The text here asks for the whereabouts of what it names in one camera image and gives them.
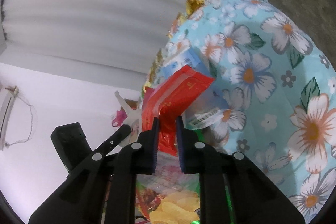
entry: red wrapper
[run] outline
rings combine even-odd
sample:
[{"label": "red wrapper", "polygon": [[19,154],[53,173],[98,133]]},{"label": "red wrapper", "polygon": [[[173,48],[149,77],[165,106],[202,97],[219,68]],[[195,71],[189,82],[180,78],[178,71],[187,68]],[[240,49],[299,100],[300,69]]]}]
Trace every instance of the red wrapper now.
[{"label": "red wrapper", "polygon": [[142,131],[150,130],[154,117],[159,117],[160,151],[177,155],[175,120],[213,81],[214,78],[184,66],[151,94],[142,111]]}]

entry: light blue floral cloth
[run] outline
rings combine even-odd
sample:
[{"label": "light blue floral cloth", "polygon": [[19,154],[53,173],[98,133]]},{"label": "light blue floral cloth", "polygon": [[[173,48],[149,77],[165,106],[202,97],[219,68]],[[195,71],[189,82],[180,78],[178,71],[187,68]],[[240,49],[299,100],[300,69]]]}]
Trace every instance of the light blue floral cloth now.
[{"label": "light blue floral cloth", "polygon": [[303,214],[336,183],[335,71],[267,0],[206,0],[167,44],[191,46],[215,68],[229,109],[211,126],[216,146],[245,153]]}]

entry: wall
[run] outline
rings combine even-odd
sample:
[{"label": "wall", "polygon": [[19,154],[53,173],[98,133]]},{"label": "wall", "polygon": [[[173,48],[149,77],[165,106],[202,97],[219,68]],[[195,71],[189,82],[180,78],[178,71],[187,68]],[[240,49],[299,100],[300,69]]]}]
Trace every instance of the wall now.
[{"label": "wall", "polygon": [[[19,96],[34,105],[33,137],[0,151],[0,189],[9,204],[28,223],[30,215],[65,180],[67,172],[50,134],[56,126],[80,122],[92,149],[114,131],[111,115],[120,109],[116,88],[0,63],[0,81],[17,85]],[[139,92],[118,89],[122,97],[137,100]],[[29,107],[16,99],[6,141],[27,138]]]}]

